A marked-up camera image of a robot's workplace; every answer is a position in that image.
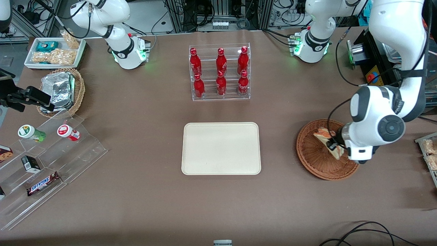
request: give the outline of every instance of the small box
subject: small box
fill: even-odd
[[[0,145],[0,163],[6,161],[10,157],[12,157],[14,153],[12,150],[6,146]]]
[[[38,162],[35,158],[25,155],[21,158],[21,162],[24,165],[24,169],[26,172],[37,173],[41,171],[41,168],[38,166]]]
[[[6,195],[4,194],[4,191],[0,187],[0,200],[3,199]]]

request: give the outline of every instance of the red button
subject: red button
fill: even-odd
[[[374,74],[369,74],[369,76],[367,76],[367,82],[372,81],[376,76]]]

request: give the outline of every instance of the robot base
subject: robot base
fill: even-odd
[[[141,65],[143,62],[149,61],[150,43],[146,43],[143,39],[137,37],[131,37],[134,41],[134,49],[127,55],[126,58],[116,57],[114,52],[115,61],[124,69],[134,69]]]
[[[306,43],[305,35],[307,32],[308,30],[297,32],[294,35],[294,40],[288,39],[289,44],[296,45],[296,47],[290,47],[290,54],[291,56],[299,57],[304,62],[316,63],[326,54],[329,44],[326,45],[325,49],[322,48],[320,51],[314,51],[312,47]]]

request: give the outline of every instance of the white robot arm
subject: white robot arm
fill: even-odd
[[[311,29],[295,33],[294,56],[307,63],[320,61],[336,27],[333,16],[359,14],[366,3],[366,0],[307,0],[305,11],[312,17]]]
[[[61,26],[65,28],[60,18],[50,7],[42,0],[35,1],[52,13]],[[78,2],[71,6],[70,13],[78,26],[89,29],[106,40],[112,49],[115,61],[122,68],[133,69],[147,61],[149,49],[147,49],[145,41],[138,37],[130,37],[120,25],[130,18],[130,8],[125,0]]]
[[[0,32],[8,29],[12,20],[12,5],[10,0],[0,0]]]
[[[380,145],[390,144],[405,133],[405,122],[425,109],[427,34],[422,24],[424,0],[374,0],[369,31],[375,39],[397,50],[402,58],[400,88],[365,86],[350,101],[353,122],[337,132],[349,159],[364,163]]]

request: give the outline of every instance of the black box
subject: black box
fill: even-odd
[[[37,173],[41,171],[41,168],[38,166],[38,162],[35,158],[25,155],[21,158],[21,162],[24,165],[24,169],[26,172]]]

